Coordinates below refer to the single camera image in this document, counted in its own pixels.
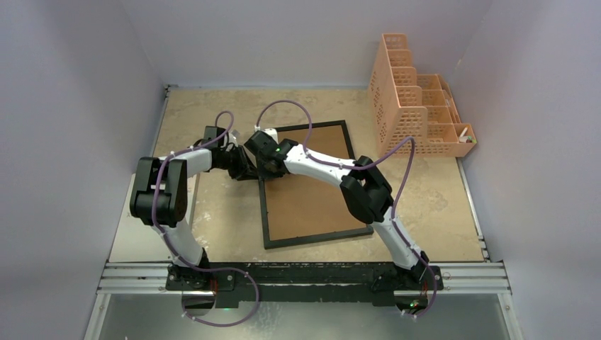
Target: marble pattern surface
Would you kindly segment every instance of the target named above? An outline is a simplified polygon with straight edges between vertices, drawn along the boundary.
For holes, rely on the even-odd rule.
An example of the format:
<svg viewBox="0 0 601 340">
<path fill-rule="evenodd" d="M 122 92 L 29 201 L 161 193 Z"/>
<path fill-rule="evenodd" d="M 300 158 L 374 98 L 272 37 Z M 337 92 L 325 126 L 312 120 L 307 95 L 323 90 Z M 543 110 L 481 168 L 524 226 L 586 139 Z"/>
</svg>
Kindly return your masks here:
<svg viewBox="0 0 601 340">
<path fill-rule="evenodd" d="M 377 159 L 374 121 L 365 90 L 358 89 L 176 89 L 171 92 L 155 156 L 191 145 L 222 110 L 235 114 L 234 128 L 245 141 L 265 105 L 278 99 L 302 103 L 314 122 L 346 120 L 355 155 Z M 220 126 L 228 124 L 223 116 Z M 265 114 L 262 128 L 306 124 L 287 103 Z M 407 159 L 390 158 L 380 170 L 396 191 Z M 257 182 L 232 181 L 226 171 L 201 174 L 193 233 L 211 261 L 390 261 L 380 237 L 341 239 L 280 249 L 263 249 Z M 416 158 L 398 214 L 432 261 L 482 261 L 459 169 L 453 158 Z"/>
</svg>

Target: white wall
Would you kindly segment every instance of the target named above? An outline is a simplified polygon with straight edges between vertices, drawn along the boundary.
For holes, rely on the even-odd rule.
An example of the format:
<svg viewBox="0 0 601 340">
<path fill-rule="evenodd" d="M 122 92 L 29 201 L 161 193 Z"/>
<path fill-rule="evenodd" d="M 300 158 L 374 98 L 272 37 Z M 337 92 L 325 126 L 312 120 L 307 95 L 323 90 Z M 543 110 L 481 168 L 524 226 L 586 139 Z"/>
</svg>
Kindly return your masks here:
<svg viewBox="0 0 601 340">
<path fill-rule="evenodd" d="M 495 0 L 451 80 L 464 161 L 528 339 L 599 339 L 601 3 Z"/>
<path fill-rule="evenodd" d="M 366 86 L 382 33 L 422 73 L 450 75 L 492 0 L 123 0 L 164 81 Z"/>
<path fill-rule="evenodd" d="M 0 46 L 0 338 L 81 339 L 162 83 L 119 0 L 5 0 Z"/>
</svg>

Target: purple cable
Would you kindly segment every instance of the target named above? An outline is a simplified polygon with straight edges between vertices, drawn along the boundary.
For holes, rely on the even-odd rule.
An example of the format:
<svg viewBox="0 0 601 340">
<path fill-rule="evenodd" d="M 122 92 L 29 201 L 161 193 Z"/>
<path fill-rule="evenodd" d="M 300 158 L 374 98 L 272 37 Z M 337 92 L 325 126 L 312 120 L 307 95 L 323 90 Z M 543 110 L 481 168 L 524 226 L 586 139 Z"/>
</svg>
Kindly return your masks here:
<svg viewBox="0 0 601 340">
<path fill-rule="evenodd" d="M 199 145 L 197 147 L 190 147 L 188 149 L 184 149 L 184 150 L 181 150 L 181 151 L 178 151 L 178 152 L 172 152 L 169 156 L 167 156 L 165 158 L 165 160 L 163 161 L 163 163 L 159 167 L 159 172 L 157 174 L 157 182 L 156 182 L 156 187 L 155 187 L 155 194 L 152 197 L 152 209 L 151 209 L 152 224 L 154 224 L 155 227 L 161 232 L 161 234 L 163 236 L 163 240 L 165 241 L 165 244 L 167 245 L 167 248 L 170 250 L 170 252 L 173 254 L 173 256 L 175 256 L 176 258 L 178 258 L 178 260 L 180 260 L 183 264 L 185 264 L 186 266 L 192 268 L 193 270 L 199 271 L 201 273 L 215 273 L 216 271 L 236 271 L 236 272 L 241 273 L 242 275 L 244 275 L 245 278 L 248 278 L 250 280 L 250 282 L 252 283 L 252 285 L 254 287 L 254 294 L 255 294 L 254 306 L 252 307 L 252 310 L 245 317 L 243 317 L 242 319 L 240 319 L 240 320 L 238 320 L 236 322 L 231 322 L 229 324 L 216 324 L 214 322 L 202 320 L 202 319 L 199 319 L 197 317 L 194 317 L 194 316 L 190 315 L 188 313 L 188 311 L 186 311 L 186 308 L 184 307 L 184 305 L 182 304 L 182 307 L 184 309 L 184 314 L 187 317 L 189 317 L 193 321 L 200 322 L 201 324 L 207 324 L 209 326 L 214 326 L 214 327 L 231 327 L 231 326 L 235 326 L 237 324 L 241 324 L 241 323 L 245 322 L 246 320 L 250 319 L 254 315 L 254 313 L 256 313 L 257 310 L 259 309 L 259 286 L 254 281 L 254 279 L 247 272 L 243 271 L 242 269 L 233 268 L 233 267 L 204 269 L 204 268 L 197 267 L 196 264 L 191 263 L 191 262 L 187 261 L 186 259 L 184 259 L 183 257 L 181 257 L 181 255 L 173 247 L 173 244 L 171 243 L 171 241 L 167 237 L 167 233 L 165 233 L 165 228 L 163 228 L 158 223 L 158 220 L 157 220 L 157 204 L 158 204 L 158 200 L 159 200 L 159 191 L 160 191 L 160 186 L 161 186 L 161 179 L 163 177 L 163 173 L 165 171 L 165 168 L 167 167 L 167 164 L 174 157 L 177 157 L 177 156 L 179 156 L 181 154 L 185 154 L 187 152 L 192 152 L 192 151 L 196 151 L 196 150 L 199 150 L 199 149 L 203 149 L 203 148 L 207 147 L 208 145 L 211 145 L 211 144 L 217 142 L 218 140 L 224 138 L 229 133 L 229 131 L 232 129 L 232 125 L 234 125 L 234 115 L 230 111 L 222 111 L 222 112 L 220 112 L 217 115 L 217 118 L 215 119 L 215 125 L 217 125 L 217 120 L 219 119 L 219 117 L 222 116 L 223 114 L 226 114 L 226 113 L 228 115 L 230 115 L 230 117 L 232 119 L 230 120 L 230 124 L 225 129 L 225 131 L 221 135 L 217 136 L 217 138 L 215 138 L 214 140 L 210 140 L 209 142 L 207 142 L 205 144 L 202 144 L 202 145 Z"/>
<path fill-rule="evenodd" d="M 256 124 L 256 126 L 259 126 L 259 124 L 261 122 L 261 118 L 263 117 L 263 114 L 265 114 L 265 112 L 270 107 L 272 107 L 273 105 L 275 105 L 277 103 L 290 103 L 290 104 L 296 105 L 301 110 L 303 110 L 303 112 L 307 116 L 307 120 L 309 121 L 309 129 L 307 131 L 307 136 L 305 137 L 305 140 L 303 141 L 303 150 L 304 150 L 305 154 L 307 155 L 307 157 L 309 159 L 311 159 L 312 161 L 317 162 L 319 164 L 340 167 L 341 164 L 334 163 L 334 162 L 331 162 L 331 161 L 323 161 L 321 159 L 317 159 L 317 158 L 315 158 L 314 156 L 312 156 L 308 152 L 307 142 L 309 140 L 309 137 L 311 137 L 311 132 L 313 131 L 313 121 L 311 120 L 311 115 L 309 114 L 309 111 L 307 111 L 307 109 L 302 104 L 300 104 L 300 103 L 297 103 L 295 101 L 291 101 L 291 100 L 288 100 L 288 99 L 282 99 L 282 100 L 274 101 L 273 103 L 270 103 L 268 106 L 266 106 L 263 109 L 263 111 L 261 111 L 261 114 L 259 114 L 259 118 L 257 118 L 257 124 Z M 405 175 L 403 176 L 403 181 L 400 184 L 400 187 L 399 187 L 398 192 L 396 194 L 395 200 L 393 202 L 393 209 L 392 209 L 392 212 L 391 212 L 391 219 L 392 219 L 392 223 L 393 223 L 393 226 L 395 228 L 395 231 L 400 236 L 400 238 L 403 240 L 403 242 L 405 242 L 405 245 L 411 249 L 411 252 L 426 267 L 426 269 L 428 270 L 428 272 L 430 273 L 430 275 L 432 275 L 432 281 L 434 282 L 434 287 L 432 287 L 432 301 L 428 304 L 428 306 L 426 306 L 426 308 L 424 308 L 424 310 L 421 313 L 415 315 L 415 317 L 421 317 L 423 314 L 425 314 L 430 309 L 430 307 L 434 303 L 434 300 L 436 300 L 436 291 L 437 291 L 436 275 L 434 274 L 434 271 L 432 270 L 432 268 L 430 267 L 430 265 L 424 259 L 422 259 L 422 257 L 420 256 L 420 254 L 418 254 L 413 248 L 411 248 L 411 244 L 405 238 L 405 236 L 403 236 L 403 233 L 400 232 L 400 229 L 398 228 L 396 222 L 394 221 L 395 212 L 396 212 L 396 206 L 397 206 L 398 201 L 400 199 L 400 194 L 403 192 L 403 189 L 405 188 L 405 184 L 407 183 L 407 178 L 409 176 L 409 170 L 411 170 L 411 164 L 413 163 L 413 156 L 415 155 L 415 139 L 412 136 L 405 137 L 394 148 L 392 148 L 389 152 L 386 152 L 386 154 L 384 154 L 380 159 L 376 160 L 373 163 L 367 164 L 366 166 L 350 166 L 350 165 L 342 164 L 342 168 L 343 169 L 348 169 L 348 170 L 360 170 L 360 171 L 361 170 L 367 170 L 367 169 L 373 168 L 374 166 L 380 164 L 381 162 L 384 162 L 384 160 L 386 160 L 387 158 L 389 158 L 390 156 L 392 156 L 406 142 L 409 142 L 409 141 L 411 141 L 411 153 L 409 154 L 409 160 L 407 162 L 407 168 L 405 169 Z"/>
</svg>

